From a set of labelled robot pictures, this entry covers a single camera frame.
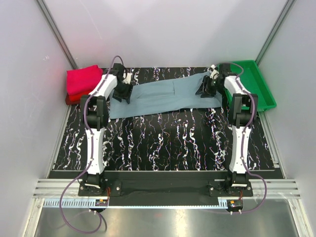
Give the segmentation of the grey blue t shirt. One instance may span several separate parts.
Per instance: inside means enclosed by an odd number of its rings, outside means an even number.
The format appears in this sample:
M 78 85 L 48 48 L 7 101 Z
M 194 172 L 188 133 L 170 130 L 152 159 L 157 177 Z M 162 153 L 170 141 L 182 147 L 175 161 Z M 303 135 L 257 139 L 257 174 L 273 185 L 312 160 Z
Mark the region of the grey blue t shirt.
M 209 73 L 167 79 L 135 85 L 130 103 L 110 98 L 110 119 L 137 117 L 176 111 L 179 109 L 205 109 L 222 106 L 222 95 L 201 98 L 196 91 L 203 77 Z

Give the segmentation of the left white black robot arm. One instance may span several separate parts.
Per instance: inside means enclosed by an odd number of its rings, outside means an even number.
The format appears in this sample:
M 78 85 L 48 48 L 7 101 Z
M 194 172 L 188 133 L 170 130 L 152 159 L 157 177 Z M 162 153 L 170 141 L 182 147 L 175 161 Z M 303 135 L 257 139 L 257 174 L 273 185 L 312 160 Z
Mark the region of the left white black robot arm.
M 87 165 L 83 171 L 79 196 L 102 196 L 110 193 L 104 177 L 103 136 L 109 122 L 107 100 L 110 95 L 118 101 L 130 103 L 133 85 L 122 63 L 113 66 L 102 75 L 100 82 L 80 99 L 82 121 L 87 137 Z

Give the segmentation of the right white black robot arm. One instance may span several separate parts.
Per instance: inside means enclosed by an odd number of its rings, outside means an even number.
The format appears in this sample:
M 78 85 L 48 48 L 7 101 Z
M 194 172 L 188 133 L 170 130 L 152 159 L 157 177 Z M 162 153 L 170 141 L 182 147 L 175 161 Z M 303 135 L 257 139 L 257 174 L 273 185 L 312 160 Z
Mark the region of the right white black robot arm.
M 209 75 L 204 76 L 196 95 L 214 97 L 217 92 L 228 91 L 232 96 L 228 121 L 233 131 L 232 158 L 228 175 L 218 192 L 229 196 L 241 196 L 249 187 L 247 165 L 249 136 L 255 120 L 258 96 L 242 84 L 240 76 L 244 69 L 236 63 L 211 65 Z

